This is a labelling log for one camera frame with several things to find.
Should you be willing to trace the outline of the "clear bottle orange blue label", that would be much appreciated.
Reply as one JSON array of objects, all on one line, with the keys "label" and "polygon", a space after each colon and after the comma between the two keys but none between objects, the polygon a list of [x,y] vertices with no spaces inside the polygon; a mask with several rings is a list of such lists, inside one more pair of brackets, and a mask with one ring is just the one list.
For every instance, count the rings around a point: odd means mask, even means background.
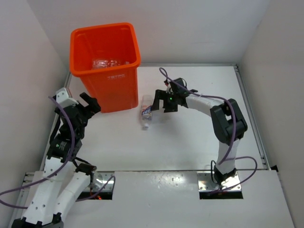
[{"label": "clear bottle orange blue label", "polygon": [[140,123],[143,130],[148,130],[152,124],[152,104],[153,98],[151,95],[144,95],[142,97]]}]

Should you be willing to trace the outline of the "clear unlabelled bottle white cap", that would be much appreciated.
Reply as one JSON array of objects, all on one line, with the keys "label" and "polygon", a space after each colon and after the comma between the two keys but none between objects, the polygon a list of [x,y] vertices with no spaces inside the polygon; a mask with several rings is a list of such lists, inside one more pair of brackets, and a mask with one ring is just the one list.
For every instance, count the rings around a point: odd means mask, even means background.
[{"label": "clear unlabelled bottle white cap", "polygon": [[100,59],[96,58],[92,60],[92,69],[102,69],[102,68],[110,68],[117,67],[130,64],[129,61],[121,60],[121,59]]}]

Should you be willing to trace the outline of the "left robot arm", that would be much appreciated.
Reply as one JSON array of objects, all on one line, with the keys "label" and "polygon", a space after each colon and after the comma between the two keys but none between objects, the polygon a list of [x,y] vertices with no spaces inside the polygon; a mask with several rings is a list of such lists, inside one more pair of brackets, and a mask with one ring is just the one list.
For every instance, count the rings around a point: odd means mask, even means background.
[{"label": "left robot arm", "polygon": [[62,228],[81,192],[93,182],[96,167],[83,162],[76,167],[68,185],[61,188],[76,164],[88,120],[101,110],[97,99],[86,93],[80,96],[87,106],[75,100],[68,88],[56,91],[53,100],[59,120],[50,137],[42,179],[22,217],[13,221],[13,228]]}]

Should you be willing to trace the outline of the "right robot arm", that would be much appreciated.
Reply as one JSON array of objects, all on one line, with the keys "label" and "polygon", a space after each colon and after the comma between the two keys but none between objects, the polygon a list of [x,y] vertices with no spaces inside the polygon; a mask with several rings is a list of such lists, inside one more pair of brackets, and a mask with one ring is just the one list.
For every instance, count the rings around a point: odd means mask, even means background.
[{"label": "right robot arm", "polygon": [[219,141],[218,158],[214,166],[217,184],[235,175],[235,159],[239,141],[248,129],[247,122],[235,99],[199,95],[197,90],[188,90],[182,78],[165,81],[166,90],[156,90],[152,111],[159,110],[163,101],[165,113],[176,112],[178,106],[197,110],[209,116],[213,131]]}]

